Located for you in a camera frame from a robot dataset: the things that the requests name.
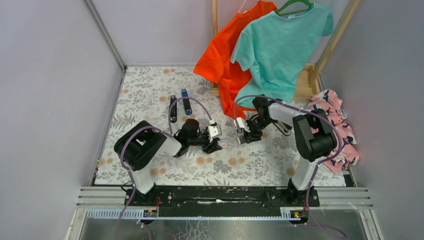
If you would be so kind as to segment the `blue stapler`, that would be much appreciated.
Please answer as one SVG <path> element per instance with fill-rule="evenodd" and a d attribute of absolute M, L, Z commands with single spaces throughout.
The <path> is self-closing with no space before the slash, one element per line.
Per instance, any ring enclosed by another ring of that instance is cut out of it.
<path fill-rule="evenodd" d="M 188 92 L 185 88 L 183 88 L 181 90 L 181 96 L 182 97 L 188 97 L 189 96 Z M 184 98 L 182 101 L 183 101 L 183 107 L 184 107 L 185 114 L 187 116 L 190 116 L 193 113 L 190 100 L 188 98 Z"/>

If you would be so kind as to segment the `small black stapler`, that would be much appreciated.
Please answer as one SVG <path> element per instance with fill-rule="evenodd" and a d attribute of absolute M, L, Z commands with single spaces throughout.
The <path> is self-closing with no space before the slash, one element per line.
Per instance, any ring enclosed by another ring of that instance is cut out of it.
<path fill-rule="evenodd" d="M 175 95 L 170 96 L 170 103 L 169 103 L 169 122 L 170 123 L 176 123 L 177 122 L 177 104 L 175 101 L 177 100 Z"/>

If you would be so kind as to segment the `red staple box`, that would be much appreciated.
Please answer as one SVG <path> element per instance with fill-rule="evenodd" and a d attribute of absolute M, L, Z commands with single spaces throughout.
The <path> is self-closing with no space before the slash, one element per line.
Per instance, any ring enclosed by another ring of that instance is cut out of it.
<path fill-rule="evenodd" d="M 228 147 L 226 140 L 219 140 L 217 143 L 222 149 L 226 149 Z"/>

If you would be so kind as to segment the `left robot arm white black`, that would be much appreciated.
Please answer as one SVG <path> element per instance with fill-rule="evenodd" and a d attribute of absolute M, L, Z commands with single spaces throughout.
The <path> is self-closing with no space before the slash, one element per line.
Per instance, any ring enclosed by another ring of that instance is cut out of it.
<path fill-rule="evenodd" d="M 155 180 L 150 175 L 149 164 L 158 152 L 179 158 L 193 146 L 211 154 L 223 149 L 219 145 L 221 134 L 220 126 L 213 120 L 201 130 L 200 123 L 190 118 L 173 136 L 143 120 L 119 138 L 113 150 L 137 191 L 136 199 L 148 206 L 155 200 L 152 190 Z"/>

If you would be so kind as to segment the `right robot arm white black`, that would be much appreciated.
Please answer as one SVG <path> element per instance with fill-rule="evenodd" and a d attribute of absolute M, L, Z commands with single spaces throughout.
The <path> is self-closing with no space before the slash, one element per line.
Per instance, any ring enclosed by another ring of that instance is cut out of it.
<path fill-rule="evenodd" d="M 342 150 L 342 137 L 328 120 L 324 110 L 307 110 L 264 95 L 252 95 L 258 113 L 256 119 L 234 119 L 235 130 L 244 136 L 239 144 L 260 140 L 260 131 L 273 122 L 281 122 L 293 131 L 300 160 L 287 185 L 287 201 L 293 206 L 306 199 L 320 164 L 334 159 Z"/>

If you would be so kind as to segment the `floral table mat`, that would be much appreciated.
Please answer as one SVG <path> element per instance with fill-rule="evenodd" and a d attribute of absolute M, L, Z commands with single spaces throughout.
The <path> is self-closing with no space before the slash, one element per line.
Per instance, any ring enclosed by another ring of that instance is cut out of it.
<path fill-rule="evenodd" d="M 95 185 L 122 185 L 129 181 L 119 156 L 116 141 L 145 120 L 164 130 L 177 131 L 189 116 L 181 101 L 177 104 L 177 122 L 168 123 L 170 97 L 190 96 L 191 118 L 204 129 L 209 117 L 222 130 L 226 148 L 206 154 L 190 147 L 176 158 L 157 153 L 147 170 L 157 185 L 187 186 L 286 186 L 300 163 L 293 135 L 283 135 L 274 125 L 263 131 L 260 141 L 238 145 L 231 118 L 224 115 L 221 100 L 211 95 L 208 80 L 194 74 L 191 66 L 132 66 L 126 70 L 105 146 L 98 160 Z"/>

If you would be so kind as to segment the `wooden clothes rack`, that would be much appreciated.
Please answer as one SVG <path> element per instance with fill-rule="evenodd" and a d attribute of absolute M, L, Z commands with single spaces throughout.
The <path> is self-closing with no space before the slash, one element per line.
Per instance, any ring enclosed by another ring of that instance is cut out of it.
<path fill-rule="evenodd" d="M 336 46 L 359 5 L 357 0 L 320 0 L 313 3 L 328 4 L 331 6 L 333 15 L 333 32 L 331 35 L 321 38 L 315 52 L 298 75 L 295 95 L 292 98 L 292 100 L 295 101 L 308 101 L 319 91 L 318 77 L 328 60 L 331 51 Z M 307 11 L 288 16 L 285 15 L 282 17 L 298 16 L 306 12 Z M 218 84 L 212 82 L 212 85 L 213 91 L 219 92 Z"/>

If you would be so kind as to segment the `orange t-shirt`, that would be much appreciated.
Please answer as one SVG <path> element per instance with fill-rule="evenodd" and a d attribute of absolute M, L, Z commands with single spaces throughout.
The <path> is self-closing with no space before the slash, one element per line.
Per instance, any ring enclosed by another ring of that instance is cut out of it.
<path fill-rule="evenodd" d="M 260 0 L 248 11 L 237 13 L 212 39 L 194 67 L 195 74 L 218 84 L 223 113 L 230 118 L 244 119 L 244 111 L 250 110 L 248 107 L 242 107 L 241 103 L 235 103 L 241 88 L 252 78 L 250 71 L 243 71 L 237 62 L 230 62 L 236 42 L 250 22 L 276 9 L 273 2 Z"/>

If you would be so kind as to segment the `teal t-shirt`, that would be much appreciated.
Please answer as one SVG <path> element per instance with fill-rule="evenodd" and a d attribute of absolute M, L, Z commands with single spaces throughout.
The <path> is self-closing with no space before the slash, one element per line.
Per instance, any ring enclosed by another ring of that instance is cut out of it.
<path fill-rule="evenodd" d="M 250 22 L 240 33 L 230 62 L 248 70 L 251 79 L 235 100 L 253 108 L 253 96 L 265 95 L 290 102 L 298 75 L 318 47 L 321 38 L 334 29 L 329 4 L 314 3 L 301 15 L 283 17 L 275 11 Z"/>

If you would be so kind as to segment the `pink patterned cloth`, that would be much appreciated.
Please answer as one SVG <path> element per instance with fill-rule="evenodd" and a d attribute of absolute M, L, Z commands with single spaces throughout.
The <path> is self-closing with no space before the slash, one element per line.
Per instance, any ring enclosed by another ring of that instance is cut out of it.
<path fill-rule="evenodd" d="M 355 165 L 360 155 L 354 148 L 357 143 L 353 128 L 347 121 L 342 109 L 343 100 L 338 97 L 334 90 L 327 89 L 314 95 L 306 106 L 308 110 L 322 109 L 325 111 L 329 122 L 331 122 L 342 138 L 341 152 L 334 159 L 324 162 L 333 173 L 340 173 L 350 165 Z"/>

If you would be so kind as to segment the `pink clothes hanger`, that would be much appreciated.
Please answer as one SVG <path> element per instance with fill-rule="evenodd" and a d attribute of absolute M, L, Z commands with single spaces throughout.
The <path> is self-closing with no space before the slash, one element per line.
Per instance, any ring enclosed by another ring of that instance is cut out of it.
<path fill-rule="evenodd" d="M 247 11 L 255 7 L 258 2 L 258 0 L 243 0 L 237 12 L 241 14 L 246 13 Z"/>

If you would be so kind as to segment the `green clothes hanger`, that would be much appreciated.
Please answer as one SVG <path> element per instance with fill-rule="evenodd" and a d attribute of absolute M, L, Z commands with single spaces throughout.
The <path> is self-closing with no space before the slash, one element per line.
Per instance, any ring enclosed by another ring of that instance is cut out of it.
<path fill-rule="evenodd" d="M 310 0 L 288 0 L 275 10 L 275 13 L 279 16 L 296 15 L 310 10 L 314 6 L 314 3 Z"/>

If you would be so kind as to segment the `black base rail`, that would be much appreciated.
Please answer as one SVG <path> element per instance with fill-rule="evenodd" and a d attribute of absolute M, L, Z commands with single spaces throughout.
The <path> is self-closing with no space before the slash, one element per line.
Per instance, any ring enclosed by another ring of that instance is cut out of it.
<path fill-rule="evenodd" d="M 159 217 L 280 217 L 281 208 L 300 211 L 319 207 L 318 192 L 295 192 L 273 186 L 175 186 L 155 185 L 148 193 L 125 190 L 124 203 L 152 207 Z"/>

